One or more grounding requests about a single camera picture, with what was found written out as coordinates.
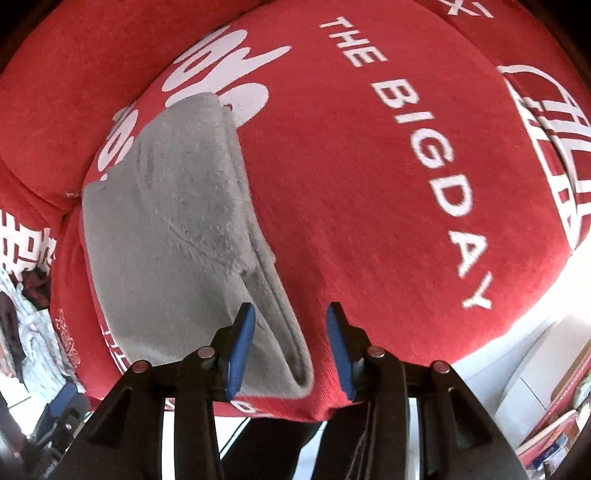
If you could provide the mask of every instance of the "red pillow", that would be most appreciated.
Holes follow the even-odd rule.
[[[262,0],[64,0],[0,77],[0,158],[72,210],[113,115],[175,56]]]
[[[89,397],[102,399],[115,385],[121,371],[109,352],[96,318],[96,310],[86,277],[84,250],[78,228],[78,205],[64,221],[51,269],[51,307],[53,325],[76,375]],[[111,344],[115,352],[116,345]]]
[[[446,21],[410,1],[260,7],[181,55],[93,160],[86,184],[187,95],[232,105],[316,374],[309,398],[243,399],[252,413],[322,419],[344,404],[329,302],[405,361],[455,361],[505,333],[586,235],[573,173],[585,178],[591,109],[576,72],[521,8],[490,1],[455,21],[432,3]]]
[[[22,280],[39,266],[49,271],[61,212],[26,188],[0,158],[0,267]]]

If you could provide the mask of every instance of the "white cloth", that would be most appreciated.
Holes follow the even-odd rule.
[[[18,334],[27,358],[22,363],[22,377],[31,395],[51,402],[66,384],[66,378],[84,387],[76,378],[66,351],[57,337],[47,309],[40,312],[22,295],[22,284],[15,288],[8,273],[0,268],[0,291],[14,303],[18,318]]]

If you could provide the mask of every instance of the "gray fleece cloth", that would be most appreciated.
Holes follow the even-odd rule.
[[[148,124],[105,181],[88,185],[90,269],[127,358],[182,359],[256,306],[241,394],[300,398],[310,353],[256,221],[232,113],[212,93]]]

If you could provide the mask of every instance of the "metal rivet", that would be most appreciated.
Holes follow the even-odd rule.
[[[138,360],[133,365],[131,365],[131,369],[136,374],[142,374],[147,372],[150,368],[150,363],[146,360]]]
[[[199,358],[211,358],[216,354],[216,351],[211,346],[202,346],[199,350],[197,350],[197,354]]]
[[[433,369],[439,374],[446,374],[449,373],[451,367],[447,362],[437,360],[436,362],[433,362]]]
[[[368,348],[368,355],[372,356],[373,358],[382,358],[385,354],[386,350],[380,346],[372,345]]]

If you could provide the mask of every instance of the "clamp jaw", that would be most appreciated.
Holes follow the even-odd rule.
[[[232,326],[173,364],[139,360],[124,373],[51,476],[51,480],[161,480],[167,398],[175,398],[176,478],[222,479],[213,402],[242,385],[255,331],[255,308],[242,304]]]
[[[339,303],[328,309],[327,330],[341,388],[360,404],[341,408],[329,421],[314,480],[404,480],[409,397],[418,403],[421,480],[527,480],[501,432],[449,364],[401,362],[351,326]],[[255,309],[245,303],[234,324],[219,330],[210,346],[174,364],[134,363],[74,440],[51,480],[161,480],[167,398],[176,399],[176,478],[222,480],[213,402],[229,402],[240,390],[254,331]],[[357,421],[353,412],[360,405],[366,413],[358,422],[359,448],[350,472],[339,476],[335,465],[343,462],[335,459],[341,455],[349,461],[350,455],[337,450],[343,432],[352,431],[348,422]]]
[[[359,479],[406,478],[408,399],[414,397],[421,480],[527,480],[503,434],[448,363],[401,362],[351,326],[339,303],[328,309],[327,330],[341,389],[350,401],[369,403]]]

